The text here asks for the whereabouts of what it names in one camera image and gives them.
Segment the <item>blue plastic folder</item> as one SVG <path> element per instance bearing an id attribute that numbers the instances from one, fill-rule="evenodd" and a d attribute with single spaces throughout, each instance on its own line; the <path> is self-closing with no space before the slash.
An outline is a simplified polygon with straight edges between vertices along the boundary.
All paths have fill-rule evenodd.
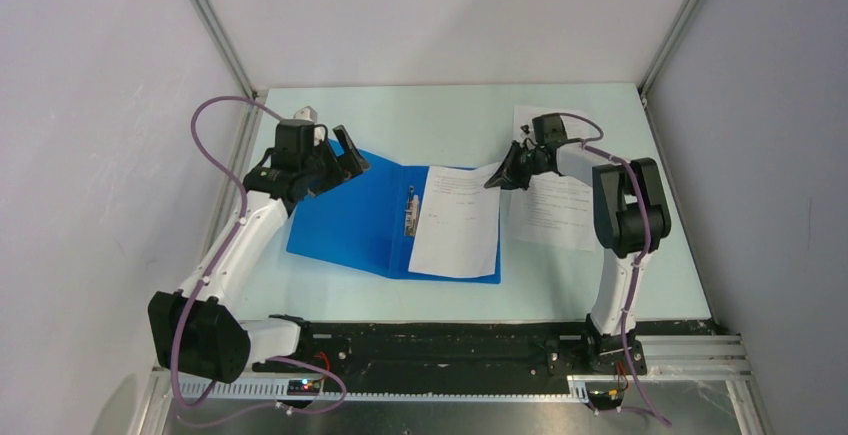
<path id="1" fill-rule="evenodd" d="M 388 279 L 451 281 L 409 268 L 414 241 L 407 228 L 409 205 L 423 199 L 429 168 L 362 155 L 368 171 L 297 205 L 287 252 Z"/>

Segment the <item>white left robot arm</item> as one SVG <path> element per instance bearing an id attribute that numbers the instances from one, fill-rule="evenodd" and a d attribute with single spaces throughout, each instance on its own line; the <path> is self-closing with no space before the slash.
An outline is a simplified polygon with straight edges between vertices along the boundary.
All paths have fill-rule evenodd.
<path id="1" fill-rule="evenodd" d="M 240 179 L 240 205 L 198 268 L 173 292 L 157 292 L 148 316 L 158 362 L 172 373 L 219 383 L 277 357 L 292 371 L 314 361 L 314 342 L 282 316 L 240 321 L 235 301 L 272 237 L 302 200 L 368 171 L 346 128 L 308 120 L 280 122 L 274 144 Z"/>

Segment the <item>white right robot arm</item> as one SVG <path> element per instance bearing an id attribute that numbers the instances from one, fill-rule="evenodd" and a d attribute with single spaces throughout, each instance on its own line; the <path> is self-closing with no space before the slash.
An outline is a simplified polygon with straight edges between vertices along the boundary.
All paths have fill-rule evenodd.
<path id="1" fill-rule="evenodd" d="M 580 354 L 588 369 L 602 373 L 635 345 L 632 308 L 639 283 L 672 221 L 654 159 L 626 159 L 596 147 L 602 131 L 594 137 L 571 135 L 567 117 L 545 113 L 521 126 L 485 186 L 528 190 L 533 178 L 552 173 L 591 188 L 594 233 L 605 259 Z"/>

